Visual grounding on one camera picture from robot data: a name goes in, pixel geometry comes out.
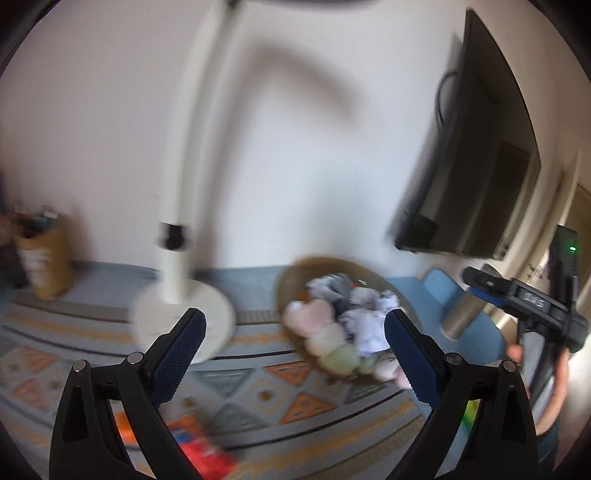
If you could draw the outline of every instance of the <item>wall-mounted tv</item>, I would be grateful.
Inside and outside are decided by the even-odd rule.
[[[396,247],[502,260],[539,172],[534,130],[517,81],[469,9],[450,107]]]

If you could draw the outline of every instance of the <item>lamp base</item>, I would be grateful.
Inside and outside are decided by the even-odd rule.
[[[138,346],[146,351],[163,333],[168,333],[189,308],[201,310],[207,319],[203,343],[192,364],[216,355],[228,342],[236,325],[236,314],[230,301],[216,288],[189,280],[189,295],[185,303],[165,303],[160,298],[159,282],[139,294],[132,306],[129,319]]]

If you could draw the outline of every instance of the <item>red object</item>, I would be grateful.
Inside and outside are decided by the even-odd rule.
[[[124,412],[115,415],[121,438],[125,443],[137,443]],[[193,415],[167,423],[170,432],[189,461],[205,480],[222,480],[238,466],[234,459],[209,442]]]

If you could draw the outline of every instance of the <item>black cable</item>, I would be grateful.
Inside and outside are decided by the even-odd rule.
[[[447,79],[455,77],[457,75],[457,70],[451,70],[447,72],[439,81],[439,86],[437,87],[437,94],[435,95],[435,113],[437,117],[437,126],[441,129],[443,127],[443,114],[441,112],[441,90],[443,89],[443,84],[446,82]]]

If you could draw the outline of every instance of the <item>metal screw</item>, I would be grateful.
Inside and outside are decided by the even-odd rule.
[[[142,352],[134,352],[134,353],[130,353],[127,356],[127,361],[132,364],[138,364],[142,361],[142,359],[144,358],[144,354]]]
[[[74,372],[81,372],[86,368],[86,360],[76,360],[74,365],[72,365],[72,369]]]
[[[459,356],[457,353],[448,353],[445,356],[445,360],[450,365],[459,365],[462,363],[462,357]]]
[[[505,360],[503,362],[503,368],[508,372],[514,372],[517,370],[517,366],[511,360]]]

